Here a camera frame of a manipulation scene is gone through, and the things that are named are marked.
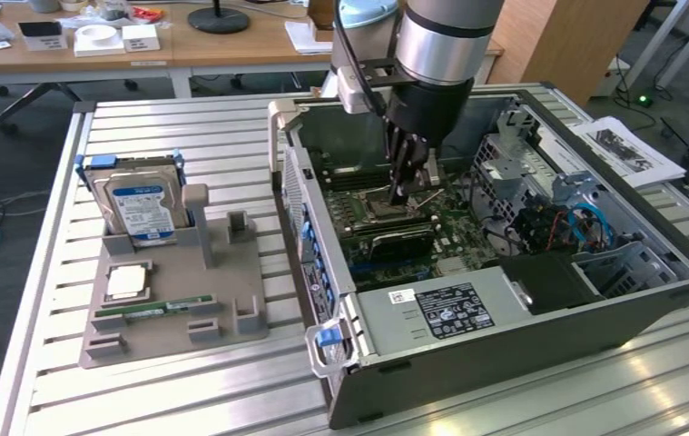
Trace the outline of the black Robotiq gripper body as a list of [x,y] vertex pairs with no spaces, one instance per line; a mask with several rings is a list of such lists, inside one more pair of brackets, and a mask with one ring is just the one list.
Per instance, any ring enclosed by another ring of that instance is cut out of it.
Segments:
[[394,86],[385,113],[387,143],[414,134],[429,145],[439,145],[455,126],[473,84],[470,79],[455,85],[413,82]]

